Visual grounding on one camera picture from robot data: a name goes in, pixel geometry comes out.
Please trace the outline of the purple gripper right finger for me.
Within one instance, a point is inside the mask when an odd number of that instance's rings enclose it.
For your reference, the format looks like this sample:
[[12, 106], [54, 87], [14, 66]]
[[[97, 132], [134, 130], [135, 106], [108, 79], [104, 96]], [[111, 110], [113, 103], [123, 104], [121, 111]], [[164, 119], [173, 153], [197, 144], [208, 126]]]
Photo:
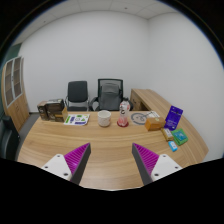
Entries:
[[132, 154], [144, 185], [148, 185], [182, 169], [167, 154], [158, 155], [136, 143], [132, 144]]

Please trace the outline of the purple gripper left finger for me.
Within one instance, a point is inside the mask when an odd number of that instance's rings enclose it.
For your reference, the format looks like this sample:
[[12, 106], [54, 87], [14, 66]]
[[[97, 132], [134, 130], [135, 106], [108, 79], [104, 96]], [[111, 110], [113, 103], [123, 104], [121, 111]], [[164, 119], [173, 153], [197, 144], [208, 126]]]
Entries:
[[91, 145], [87, 143], [65, 155], [56, 154], [42, 169], [79, 185], [90, 154]]

